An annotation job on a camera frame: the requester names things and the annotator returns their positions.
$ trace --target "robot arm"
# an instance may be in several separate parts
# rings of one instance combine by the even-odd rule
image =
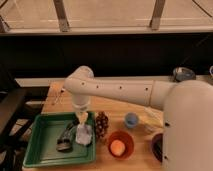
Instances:
[[[77,111],[87,109],[89,95],[162,109],[174,85],[163,81],[96,79],[89,67],[81,66],[65,80],[64,88],[72,93]]]
[[[161,81],[99,80],[82,66],[64,88],[73,106],[85,111],[89,95],[117,99],[164,110],[164,171],[212,171],[213,87],[202,81],[179,84]]]

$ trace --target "wooden table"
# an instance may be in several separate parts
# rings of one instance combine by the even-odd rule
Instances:
[[[53,114],[73,111],[70,93],[68,92],[64,92],[55,105],[52,104],[62,85],[63,82],[53,82],[51,84],[42,113]],[[162,132],[162,129],[156,128],[154,132],[150,132],[146,129],[145,125],[153,122],[149,119],[145,107],[106,98],[91,97],[90,109],[95,113],[98,111],[105,111],[109,117],[109,129],[106,138],[110,135],[110,133],[116,130],[126,131],[133,137],[135,148],[133,154],[128,159],[123,161],[115,159],[110,155],[106,143],[98,141],[96,144],[96,160],[90,164],[43,167],[37,169],[23,168],[23,170],[162,171],[161,163],[154,157],[150,149],[152,137],[156,133]],[[128,112],[137,113],[140,118],[139,124],[131,130],[127,129],[123,122],[124,116]],[[158,117],[162,118],[162,112],[157,110],[154,110],[154,112],[158,115]]]

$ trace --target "green tray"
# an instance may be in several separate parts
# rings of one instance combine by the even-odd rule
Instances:
[[[88,112],[87,124],[94,130],[94,114]],[[24,167],[43,167],[68,164],[88,163],[95,160],[95,133],[88,146],[73,141],[71,152],[58,152],[57,139],[65,130],[70,120],[76,118],[75,113],[39,115],[33,125],[32,134],[24,158]]]

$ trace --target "black wall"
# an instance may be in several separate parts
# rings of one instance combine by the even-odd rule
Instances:
[[[205,74],[213,33],[1,36],[0,62],[15,77],[66,77],[80,65],[96,76],[171,75],[180,65]]]

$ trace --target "orange bowl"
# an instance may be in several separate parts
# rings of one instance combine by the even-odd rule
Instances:
[[[125,144],[125,151],[121,156],[114,155],[110,149],[110,146],[114,140],[120,140]],[[126,159],[131,156],[134,151],[133,139],[128,133],[124,131],[115,131],[108,138],[108,150],[113,157],[118,159]]]

